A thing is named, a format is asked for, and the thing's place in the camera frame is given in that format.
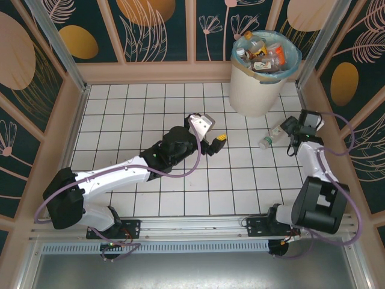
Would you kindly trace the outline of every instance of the decorative wallpaper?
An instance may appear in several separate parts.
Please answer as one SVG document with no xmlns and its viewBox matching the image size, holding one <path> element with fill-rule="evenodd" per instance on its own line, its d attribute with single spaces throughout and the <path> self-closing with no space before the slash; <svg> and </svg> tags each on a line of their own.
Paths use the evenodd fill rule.
<svg viewBox="0 0 385 289">
<path fill-rule="evenodd" d="M 385 102 L 355 129 L 350 158 L 372 214 L 385 210 Z M 345 139 L 351 143 L 351 135 Z"/>
<path fill-rule="evenodd" d="M 7 237 L 8 237 L 8 232 L 0 230 L 0 256 L 5 245 L 5 241 L 7 241 Z"/>
<path fill-rule="evenodd" d="M 76 63 L 117 62 L 96 0 L 41 2 Z"/>
<path fill-rule="evenodd" d="M 335 113 L 351 120 L 384 86 L 384 52 L 385 3 L 368 0 L 320 77 Z"/>
<path fill-rule="evenodd" d="M 272 1 L 197 0 L 196 60 L 230 60 L 233 43 L 246 31 L 264 30 Z"/>
<path fill-rule="evenodd" d="M 185 1 L 108 3 L 127 62 L 187 60 Z"/>
<path fill-rule="evenodd" d="M 337 0 L 284 0 L 275 30 L 285 35 L 306 59 Z"/>
<path fill-rule="evenodd" d="M 13 218 L 40 142 L 0 108 L 0 215 Z"/>
<path fill-rule="evenodd" d="M 9 1 L 0 2 L 0 93 L 45 131 L 63 79 Z"/>
<path fill-rule="evenodd" d="M 322 53 L 321 57 L 319 58 L 317 64 L 315 65 L 315 69 L 318 70 L 322 62 L 324 61 L 326 55 L 329 52 L 330 47 L 333 45 L 334 41 L 336 40 L 338 34 L 340 33 L 342 27 L 345 25 L 345 22 L 348 20 L 350 13 L 352 12 L 354 6 L 356 6 L 358 0 L 351 0 L 350 5 L 348 7 L 348 10 L 346 11 L 343 19 L 341 20 L 340 24 L 338 25 L 336 31 L 334 32 L 333 36 L 331 37 L 329 43 L 327 44 L 324 52 Z"/>
</svg>

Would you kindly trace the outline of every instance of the yellow object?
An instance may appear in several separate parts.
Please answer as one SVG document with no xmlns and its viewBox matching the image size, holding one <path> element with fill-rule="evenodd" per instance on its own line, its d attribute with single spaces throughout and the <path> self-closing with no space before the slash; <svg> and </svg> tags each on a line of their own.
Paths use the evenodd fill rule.
<svg viewBox="0 0 385 289">
<path fill-rule="evenodd" d="M 220 136 L 217 137 L 217 140 L 227 140 L 227 135 L 221 134 Z"/>
<path fill-rule="evenodd" d="M 336 105 L 343 107 L 353 98 L 358 84 L 359 72 L 357 68 L 349 62 L 341 63 L 331 77 L 331 99 Z"/>
<path fill-rule="evenodd" d="M 25 89 L 35 75 L 34 43 L 16 20 L 0 12 L 0 83 Z"/>
<path fill-rule="evenodd" d="M 244 36 L 246 40 L 250 40 L 253 36 L 253 33 L 251 31 L 246 31 Z"/>
<path fill-rule="evenodd" d="M 164 22 L 175 11 L 175 0 L 116 0 L 116 3 L 128 20 L 140 26 L 158 25 L 157 11 Z"/>
<path fill-rule="evenodd" d="M 288 22 L 295 30 L 320 30 L 337 0 L 291 0 L 288 5 Z"/>
<path fill-rule="evenodd" d="M 80 26 L 65 26 L 60 29 L 59 33 L 68 50 L 75 57 L 90 59 L 99 52 L 95 38 Z"/>
</svg>

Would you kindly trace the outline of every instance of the leaf pattern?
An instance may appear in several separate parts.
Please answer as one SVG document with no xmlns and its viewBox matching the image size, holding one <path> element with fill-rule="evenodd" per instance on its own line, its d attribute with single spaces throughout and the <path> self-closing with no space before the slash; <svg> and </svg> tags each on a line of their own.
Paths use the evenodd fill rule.
<svg viewBox="0 0 385 289">
<path fill-rule="evenodd" d="M 122 0 L 122 4 L 132 19 L 126 21 L 119 16 L 126 31 L 124 53 L 129 62 L 159 61 L 160 57 L 160 61 L 163 61 L 167 53 L 167 30 L 161 14 L 157 10 L 154 11 L 148 2 L 148 14 L 139 0 L 133 0 L 132 4 Z"/>
<path fill-rule="evenodd" d="M 42 0 L 53 23 L 64 24 L 76 10 L 74 0 Z"/>
</svg>

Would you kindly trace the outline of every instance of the floral pattern wall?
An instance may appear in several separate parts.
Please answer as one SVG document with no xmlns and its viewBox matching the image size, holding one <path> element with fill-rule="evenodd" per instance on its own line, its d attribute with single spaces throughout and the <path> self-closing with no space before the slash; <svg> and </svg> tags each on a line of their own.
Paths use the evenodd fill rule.
<svg viewBox="0 0 385 289">
<path fill-rule="evenodd" d="M 264 30 L 272 1 L 197 0 L 196 60 L 230 60 L 233 43 L 246 31 Z"/>
<path fill-rule="evenodd" d="M 13 218 L 40 142 L 0 108 L 0 215 Z"/>
<path fill-rule="evenodd" d="M 186 61 L 186 6 L 181 0 L 109 0 L 127 62 Z"/>
<path fill-rule="evenodd" d="M 63 79 L 9 1 L 0 2 L 0 93 L 45 131 Z"/>
<path fill-rule="evenodd" d="M 275 30 L 285 35 L 306 59 L 336 1 L 284 0 Z"/>
<path fill-rule="evenodd" d="M 22 2 L 31 14 L 25 1 Z M 76 63 L 117 62 L 97 1 L 41 2 Z"/>
<path fill-rule="evenodd" d="M 385 2 L 368 0 L 320 76 L 335 113 L 351 120 L 383 88 L 384 52 Z"/>
</svg>

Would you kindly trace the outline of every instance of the plastic bag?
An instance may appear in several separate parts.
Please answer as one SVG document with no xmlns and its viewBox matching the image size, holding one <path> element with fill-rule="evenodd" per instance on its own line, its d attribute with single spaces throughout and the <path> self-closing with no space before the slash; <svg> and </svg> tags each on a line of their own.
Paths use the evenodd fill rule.
<svg viewBox="0 0 385 289">
<path fill-rule="evenodd" d="M 291 76 L 294 72 L 298 70 L 302 60 L 302 52 L 298 50 L 297 47 L 289 39 L 287 39 L 282 34 L 275 31 L 260 30 L 254 31 L 253 35 L 257 35 L 265 42 L 266 47 L 274 43 L 281 43 L 283 52 L 285 54 L 285 64 L 282 66 L 282 70 L 276 73 L 261 73 L 254 72 L 246 68 L 244 62 L 236 54 L 237 48 L 249 49 L 250 43 L 242 36 L 236 42 L 234 42 L 233 50 L 231 52 L 233 64 L 240 68 L 243 68 L 242 71 L 246 72 L 247 75 L 253 76 L 256 79 L 271 79 L 271 80 L 280 80 Z"/>
</svg>

